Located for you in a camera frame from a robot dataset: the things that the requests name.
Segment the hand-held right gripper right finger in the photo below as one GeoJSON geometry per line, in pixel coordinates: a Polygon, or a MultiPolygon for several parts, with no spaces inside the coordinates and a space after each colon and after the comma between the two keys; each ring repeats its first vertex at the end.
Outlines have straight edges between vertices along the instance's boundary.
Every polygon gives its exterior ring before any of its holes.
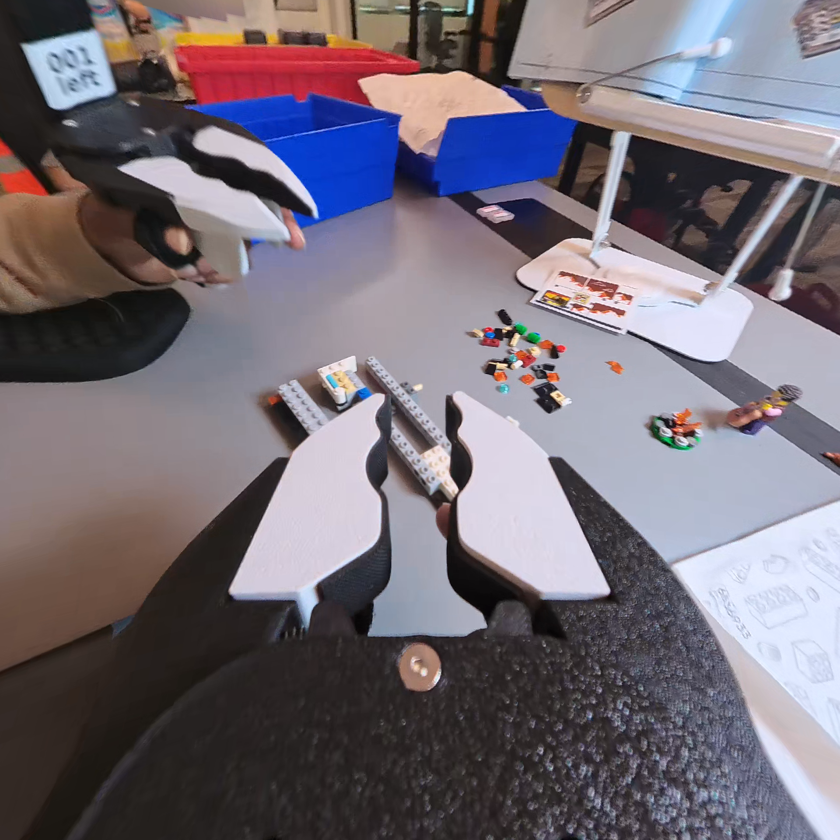
{"type": "Polygon", "coordinates": [[[465,392],[448,395],[449,558],[531,604],[611,594],[550,456],[465,392]]]}

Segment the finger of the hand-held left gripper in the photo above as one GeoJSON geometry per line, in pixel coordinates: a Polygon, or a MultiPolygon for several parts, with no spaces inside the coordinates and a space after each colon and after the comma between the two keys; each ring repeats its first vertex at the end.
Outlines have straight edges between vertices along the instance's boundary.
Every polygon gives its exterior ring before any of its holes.
{"type": "Polygon", "coordinates": [[[185,225],[201,234],[288,242],[281,217],[250,192],[217,178],[199,175],[175,157],[137,159],[119,167],[121,173],[167,194],[185,225]]]}
{"type": "Polygon", "coordinates": [[[293,213],[319,218],[312,195],[292,169],[265,144],[210,125],[189,138],[189,162],[199,175],[252,194],[293,213]]]}

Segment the blue plastic bin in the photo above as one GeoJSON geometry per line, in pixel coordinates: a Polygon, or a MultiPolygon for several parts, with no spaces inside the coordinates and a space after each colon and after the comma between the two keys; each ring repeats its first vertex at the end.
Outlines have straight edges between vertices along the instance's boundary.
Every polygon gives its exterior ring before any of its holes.
{"type": "Polygon", "coordinates": [[[435,157],[400,142],[396,170],[436,196],[556,176],[577,122],[548,108],[539,92],[501,89],[524,110],[451,119],[435,157]]]}
{"type": "Polygon", "coordinates": [[[319,221],[389,200],[401,117],[310,93],[195,105],[263,140],[300,178],[319,221]]]}

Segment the grey black lego block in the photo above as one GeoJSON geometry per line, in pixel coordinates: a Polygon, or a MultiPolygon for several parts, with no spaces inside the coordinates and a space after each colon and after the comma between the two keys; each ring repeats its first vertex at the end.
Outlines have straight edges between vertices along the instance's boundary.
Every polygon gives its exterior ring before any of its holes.
{"type": "Polygon", "coordinates": [[[266,407],[274,414],[294,421],[296,428],[307,437],[314,435],[328,425],[328,416],[299,381],[291,380],[280,384],[269,395],[276,392],[281,394],[282,404],[276,406],[266,404],[266,407]]]}

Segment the grey lego chassis assembly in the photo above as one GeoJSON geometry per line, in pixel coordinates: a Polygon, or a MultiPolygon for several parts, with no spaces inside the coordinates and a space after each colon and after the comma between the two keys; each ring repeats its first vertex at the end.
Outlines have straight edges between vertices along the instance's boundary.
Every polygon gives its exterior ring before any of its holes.
{"type": "MultiPolygon", "coordinates": [[[[452,501],[458,488],[449,471],[451,444],[444,431],[418,405],[417,388],[401,384],[374,356],[367,358],[364,369],[368,380],[391,398],[393,451],[430,497],[452,501]]],[[[340,412],[373,394],[353,355],[319,367],[317,375],[340,412]]]]}

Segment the person's left forearm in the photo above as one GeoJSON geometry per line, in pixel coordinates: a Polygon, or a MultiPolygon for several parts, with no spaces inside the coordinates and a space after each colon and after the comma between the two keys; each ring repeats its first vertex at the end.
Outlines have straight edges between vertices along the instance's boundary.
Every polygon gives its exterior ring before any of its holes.
{"type": "Polygon", "coordinates": [[[44,312],[143,290],[89,244],[79,218],[82,196],[2,196],[3,315],[44,312]]]}

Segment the pile of small lego pieces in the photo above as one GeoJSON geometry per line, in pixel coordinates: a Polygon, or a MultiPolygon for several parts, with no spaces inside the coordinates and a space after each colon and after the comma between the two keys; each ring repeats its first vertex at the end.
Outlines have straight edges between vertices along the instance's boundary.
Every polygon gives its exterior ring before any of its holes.
{"type": "Polygon", "coordinates": [[[497,320],[465,331],[484,354],[479,369],[493,381],[495,391],[508,395],[519,383],[546,414],[557,413],[572,404],[560,389],[557,360],[565,347],[546,339],[538,331],[499,309],[497,320]]]}

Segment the purple lego minifigure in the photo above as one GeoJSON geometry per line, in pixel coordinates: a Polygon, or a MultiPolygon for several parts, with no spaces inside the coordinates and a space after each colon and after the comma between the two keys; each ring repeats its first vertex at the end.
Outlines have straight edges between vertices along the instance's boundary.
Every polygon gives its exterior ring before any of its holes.
{"type": "Polygon", "coordinates": [[[781,417],[787,407],[797,403],[802,395],[803,391],[797,385],[780,385],[762,399],[732,409],[727,414],[726,425],[741,434],[756,436],[781,417]]]}

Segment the lego instruction booklet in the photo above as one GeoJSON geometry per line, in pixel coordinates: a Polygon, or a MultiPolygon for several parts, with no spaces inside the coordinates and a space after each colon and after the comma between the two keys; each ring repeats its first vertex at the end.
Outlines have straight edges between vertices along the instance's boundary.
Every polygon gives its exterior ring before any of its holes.
{"type": "Polygon", "coordinates": [[[838,128],[839,2],[530,1],[507,73],[838,128]]]}

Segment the person's left hand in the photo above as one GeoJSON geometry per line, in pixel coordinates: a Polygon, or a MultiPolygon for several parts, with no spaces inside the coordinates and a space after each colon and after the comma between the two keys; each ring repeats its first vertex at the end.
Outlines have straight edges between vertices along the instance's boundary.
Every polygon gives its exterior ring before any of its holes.
{"type": "Polygon", "coordinates": [[[154,258],[134,238],[134,214],[103,202],[91,193],[80,200],[81,229],[93,247],[114,269],[138,285],[170,286],[184,280],[202,287],[226,286],[232,278],[220,274],[205,258],[193,266],[172,269],[154,258]]]}

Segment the orange traffic cone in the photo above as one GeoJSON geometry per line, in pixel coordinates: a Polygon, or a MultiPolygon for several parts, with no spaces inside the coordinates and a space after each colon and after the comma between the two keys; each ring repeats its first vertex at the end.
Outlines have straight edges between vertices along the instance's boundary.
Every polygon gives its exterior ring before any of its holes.
{"type": "Polygon", "coordinates": [[[1,194],[27,194],[46,196],[49,192],[40,180],[26,167],[1,140],[1,194]]]}

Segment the red plastic bin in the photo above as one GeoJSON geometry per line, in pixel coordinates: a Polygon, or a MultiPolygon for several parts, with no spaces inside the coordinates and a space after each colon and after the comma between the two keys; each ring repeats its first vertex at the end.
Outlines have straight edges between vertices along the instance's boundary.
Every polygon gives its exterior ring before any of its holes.
{"type": "Polygon", "coordinates": [[[304,100],[314,93],[368,104],[360,79],[411,75],[414,59],[377,49],[279,45],[185,45],[175,48],[198,104],[276,96],[304,100]]]}

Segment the yellow plastic bin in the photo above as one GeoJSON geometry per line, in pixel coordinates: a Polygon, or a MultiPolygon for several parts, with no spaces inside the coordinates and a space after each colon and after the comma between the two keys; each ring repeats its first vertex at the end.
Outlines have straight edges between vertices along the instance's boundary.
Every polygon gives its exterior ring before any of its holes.
{"type": "Polygon", "coordinates": [[[274,34],[255,35],[249,30],[238,33],[180,33],[177,46],[318,46],[332,49],[372,49],[371,44],[338,35],[310,31],[278,30],[274,34]]]}

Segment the crumpled white paper bag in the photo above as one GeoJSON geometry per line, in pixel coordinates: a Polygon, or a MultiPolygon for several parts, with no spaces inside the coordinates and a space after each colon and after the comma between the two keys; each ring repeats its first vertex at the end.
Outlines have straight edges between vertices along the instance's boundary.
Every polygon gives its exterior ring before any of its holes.
{"type": "Polygon", "coordinates": [[[450,119],[525,111],[515,98],[462,70],[381,73],[359,80],[371,106],[398,114],[399,136],[416,154],[435,157],[450,119]]]}

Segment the white book stand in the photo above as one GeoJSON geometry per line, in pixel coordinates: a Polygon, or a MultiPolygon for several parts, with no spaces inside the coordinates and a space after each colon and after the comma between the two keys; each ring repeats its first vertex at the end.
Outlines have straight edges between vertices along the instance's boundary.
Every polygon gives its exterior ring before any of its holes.
{"type": "Polygon", "coordinates": [[[521,267],[519,283],[537,292],[561,271],[630,280],[642,293],[625,327],[639,338],[692,360],[720,362],[733,351],[752,310],[734,290],[739,273],[804,179],[838,185],[838,128],[761,120],[680,106],[604,86],[545,81],[542,96],[559,115],[613,131],[602,199],[591,239],[568,238],[521,267]],[[609,247],[613,207],[629,141],[654,140],[776,170],[789,177],[722,276],[700,278],[609,247]]]}

